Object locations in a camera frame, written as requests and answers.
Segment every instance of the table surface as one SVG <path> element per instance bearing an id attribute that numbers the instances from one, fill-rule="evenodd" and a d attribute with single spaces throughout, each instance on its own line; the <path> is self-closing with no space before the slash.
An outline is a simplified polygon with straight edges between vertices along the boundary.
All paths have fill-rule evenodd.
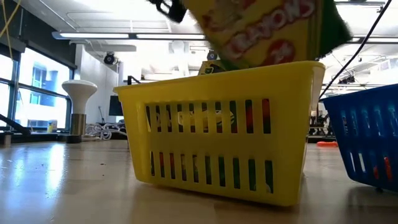
<path id="1" fill-rule="evenodd" d="M 301 203 L 279 208 L 138 182 L 127 141 L 0 148 L 0 223 L 395 223 L 398 194 L 349 180 L 308 145 Z"/>

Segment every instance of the ceiling light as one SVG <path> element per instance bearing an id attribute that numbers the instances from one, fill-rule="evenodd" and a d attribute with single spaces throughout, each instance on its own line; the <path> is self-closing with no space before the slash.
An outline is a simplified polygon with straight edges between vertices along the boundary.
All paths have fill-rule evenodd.
<path id="1" fill-rule="evenodd" d="M 398 43 L 398 38 L 377 38 L 371 37 L 368 39 L 369 42 L 382 42 L 382 43 Z"/>
<path id="2" fill-rule="evenodd" d="M 203 51 L 208 51 L 209 48 L 205 47 L 205 46 L 190 46 L 189 47 L 190 50 L 203 50 Z"/>
<path id="3" fill-rule="evenodd" d="M 68 39 L 128 39 L 129 34 L 101 34 L 101 33 L 59 33 Z"/>
<path id="4" fill-rule="evenodd" d="M 138 39 L 147 40 L 205 40 L 202 34 L 137 34 Z"/>

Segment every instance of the orange object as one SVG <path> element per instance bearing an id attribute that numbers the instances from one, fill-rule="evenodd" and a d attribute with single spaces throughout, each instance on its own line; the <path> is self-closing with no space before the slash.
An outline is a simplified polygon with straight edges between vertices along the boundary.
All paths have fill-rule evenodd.
<path id="1" fill-rule="evenodd" d="M 336 141 L 333 141 L 333 142 L 320 141 L 320 142 L 317 142 L 317 146 L 320 146 L 320 147 L 338 147 L 338 144 L 337 144 Z"/>
<path id="2" fill-rule="evenodd" d="M 376 178 L 376 180 L 379 179 L 379 169 L 377 168 L 377 166 L 373 167 L 373 174 L 374 174 L 374 178 Z"/>
<path id="3" fill-rule="evenodd" d="M 384 164 L 386 165 L 387 178 L 389 181 L 392 181 L 392 171 L 391 171 L 390 160 L 388 159 L 388 157 L 384 158 Z"/>

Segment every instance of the camera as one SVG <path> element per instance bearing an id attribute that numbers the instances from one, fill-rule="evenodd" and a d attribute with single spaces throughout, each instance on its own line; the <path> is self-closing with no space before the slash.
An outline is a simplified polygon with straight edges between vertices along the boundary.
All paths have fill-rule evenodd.
<path id="1" fill-rule="evenodd" d="M 114 52 L 107 52 L 104 58 L 104 63 L 107 65 L 114 65 L 118 62 L 118 58 L 114 56 Z"/>
<path id="2" fill-rule="evenodd" d="M 209 50 L 209 53 L 207 54 L 207 60 L 217 60 L 218 55 L 214 50 Z"/>

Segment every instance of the computer monitor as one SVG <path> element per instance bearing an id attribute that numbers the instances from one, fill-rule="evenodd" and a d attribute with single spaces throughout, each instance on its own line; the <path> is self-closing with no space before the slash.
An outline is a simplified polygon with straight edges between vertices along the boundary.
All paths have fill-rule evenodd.
<path id="1" fill-rule="evenodd" d="M 123 116 L 122 104 L 118 96 L 111 96 L 109 102 L 109 115 L 110 116 Z"/>

